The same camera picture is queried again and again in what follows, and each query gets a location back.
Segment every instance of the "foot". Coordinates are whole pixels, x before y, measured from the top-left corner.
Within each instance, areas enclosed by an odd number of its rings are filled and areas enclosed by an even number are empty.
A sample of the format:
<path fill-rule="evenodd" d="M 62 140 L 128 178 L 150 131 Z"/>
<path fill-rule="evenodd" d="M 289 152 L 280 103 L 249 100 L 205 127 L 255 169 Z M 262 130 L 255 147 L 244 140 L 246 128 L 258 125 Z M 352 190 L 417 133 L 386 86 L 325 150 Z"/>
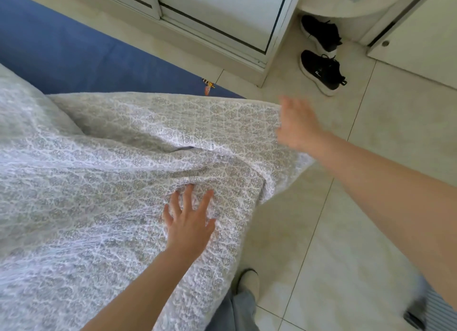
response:
<path fill-rule="evenodd" d="M 346 85 L 346 78 L 340 74 L 340 63 L 326 55 L 322 57 L 305 50 L 298 59 L 302 73 L 312 80 L 325 95 L 336 94 L 340 85 Z"/>
<path fill-rule="evenodd" d="M 236 286 L 237 294 L 246 290 L 254 295 L 255 302 L 257 303 L 260 295 L 260 279 L 257 272 L 252 268 L 247 268 L 241 273 Z"/>
<path fill-rule="evenodd" d="M 304 15 L 300 21 L 300 29 L 307 39 L 316 44 L 318 55 L 325 54 L 329 58 L 336 56 L 336 49 L 342 44 L 336 24 L 320 22 L 313 16 Z"/>

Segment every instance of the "round white stand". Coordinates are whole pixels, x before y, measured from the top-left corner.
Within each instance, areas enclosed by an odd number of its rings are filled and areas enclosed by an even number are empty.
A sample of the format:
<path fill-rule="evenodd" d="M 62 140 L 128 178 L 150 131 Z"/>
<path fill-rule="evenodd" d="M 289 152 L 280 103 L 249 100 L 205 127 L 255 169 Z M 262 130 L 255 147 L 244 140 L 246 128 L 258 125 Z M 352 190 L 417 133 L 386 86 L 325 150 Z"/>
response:
<path fill-rule="evenodd" d="M 324 17 L 359 17 L 381 11 L 398 0 L 300 0 L 297 8 Z"/>

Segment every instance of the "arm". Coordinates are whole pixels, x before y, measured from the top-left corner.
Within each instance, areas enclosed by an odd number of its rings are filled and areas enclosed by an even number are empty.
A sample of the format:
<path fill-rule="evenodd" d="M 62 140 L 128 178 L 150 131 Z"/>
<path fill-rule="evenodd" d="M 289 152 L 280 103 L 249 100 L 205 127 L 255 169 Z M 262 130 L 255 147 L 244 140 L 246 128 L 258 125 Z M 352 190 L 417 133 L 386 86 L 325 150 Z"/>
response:
<path fill-rule="evenodd" d="M 198 209 L 192 210 L 193 185 L 184 191 L 184 207 L 178 202 L 179 192 L 172 194 L 165 206 L 163 219 L 168 228 L 165 251 L 157 255 L 146 270 L 122 293 L 103 308 L 82 331 L 150 331 L 174 288 L 191 264 L 205 249 L 214 231 L 215 219 L 206 224 L 206 211 L 213 196 L 208 191 Z"/>
<path fill-rule="evenodd" d="M 282 99 L 279 142 L 307 152 L 457 309 L 457 188 L 321 129 L 305 101 Z"/>

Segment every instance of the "forearm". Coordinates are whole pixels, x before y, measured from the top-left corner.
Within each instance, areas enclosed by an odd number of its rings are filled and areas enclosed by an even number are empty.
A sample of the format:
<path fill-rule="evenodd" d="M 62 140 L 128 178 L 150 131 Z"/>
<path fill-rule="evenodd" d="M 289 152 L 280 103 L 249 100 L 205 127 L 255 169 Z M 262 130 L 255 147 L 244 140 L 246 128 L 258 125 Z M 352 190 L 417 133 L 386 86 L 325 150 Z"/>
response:
<path fill-rule="evenodd" d="M 97 314 L 83 331 L 150 331 L 192 261 L 169 249 Z"/>
<path fill-rule="evenodd" d="M 308 153 L 457 308 L 457 188 L 330 133 Z"/>

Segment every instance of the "floral pattern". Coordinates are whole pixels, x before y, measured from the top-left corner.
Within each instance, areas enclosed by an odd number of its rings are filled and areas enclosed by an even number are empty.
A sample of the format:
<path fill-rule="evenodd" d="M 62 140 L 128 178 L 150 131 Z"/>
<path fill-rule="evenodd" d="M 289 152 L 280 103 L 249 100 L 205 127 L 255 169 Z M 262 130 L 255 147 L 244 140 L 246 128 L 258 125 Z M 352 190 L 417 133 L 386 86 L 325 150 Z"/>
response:
<path fill-rule="evenodd" d="M 252 211 L 312 159 L 277 144 L 277 105 L 148 93 L 45 96 L 0 65 L 3 330 L 79 330 L 165 248 L 163 205 L 205 190 L 209 246 L 155 330 L 203 330 Z"/>

